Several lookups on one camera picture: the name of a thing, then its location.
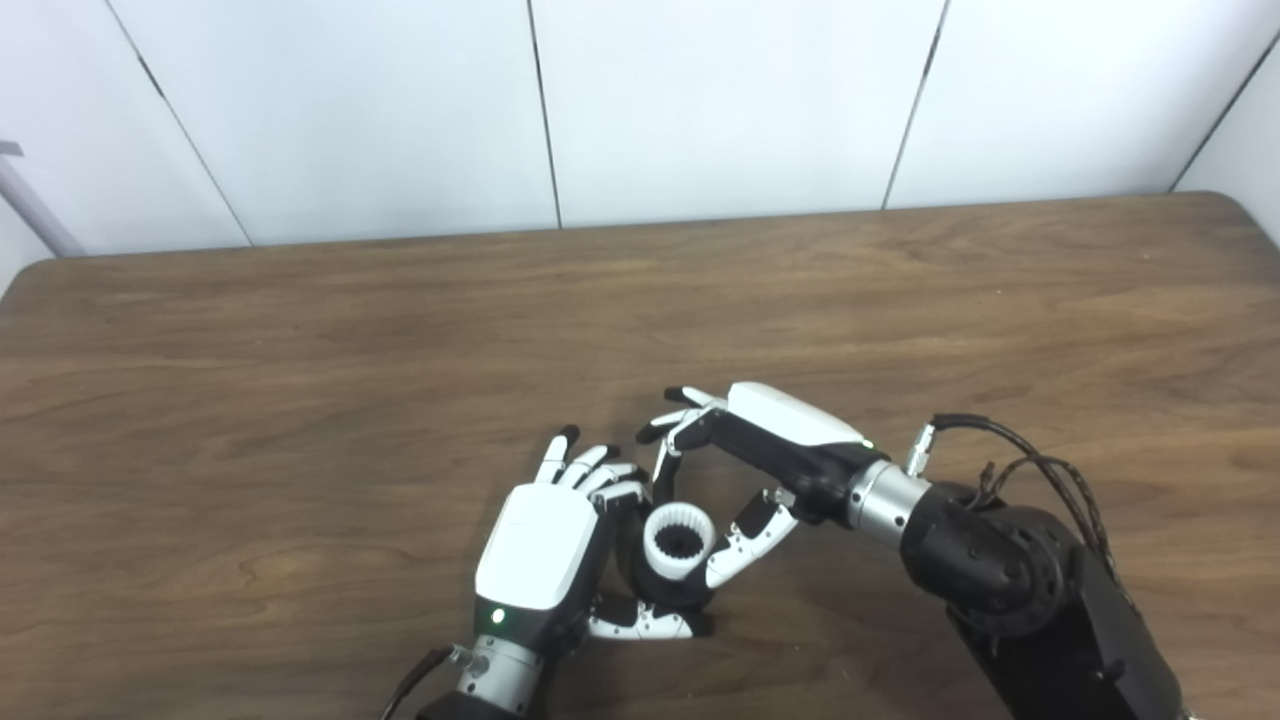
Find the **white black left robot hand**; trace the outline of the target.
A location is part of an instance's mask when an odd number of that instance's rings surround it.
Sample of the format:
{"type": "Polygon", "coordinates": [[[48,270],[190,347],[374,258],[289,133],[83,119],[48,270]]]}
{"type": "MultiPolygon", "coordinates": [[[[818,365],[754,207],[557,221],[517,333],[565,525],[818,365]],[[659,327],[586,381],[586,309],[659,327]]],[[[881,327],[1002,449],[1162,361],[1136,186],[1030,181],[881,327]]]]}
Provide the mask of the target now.
{"type": "Polygon", "coordinates": [[[704,612],[617,596],[600,580],[625,524],[650,500],[648,474],[620,450],[572,451],[566,425],[532,479],[506,497],[475,575],[474,630],[484,646],[506,642],[544,660],[586,638],[682,641],[713,634],[704,612]]]}

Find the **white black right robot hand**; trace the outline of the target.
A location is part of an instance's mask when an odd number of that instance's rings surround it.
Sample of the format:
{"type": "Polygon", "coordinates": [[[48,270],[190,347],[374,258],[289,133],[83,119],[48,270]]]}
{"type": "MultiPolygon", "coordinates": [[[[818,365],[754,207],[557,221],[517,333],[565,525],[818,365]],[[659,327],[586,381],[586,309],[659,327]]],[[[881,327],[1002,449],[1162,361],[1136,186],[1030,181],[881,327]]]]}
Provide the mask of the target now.
{"type": "Polygon", "coordinates": [[[724,397],[691,386],[664,392],[684,410],[636,433],[655,445],[652,511],[643,529],[643,570],[664,589],[709,593],[769,553],[797,524],[858,528],[855,486],[884,455],[841,419],[758,382],[737,382],[724,397]],[[686,454],[716,447],[778,483],[760,491],[719,534],[699,507],[675,498],[686,454]]]}

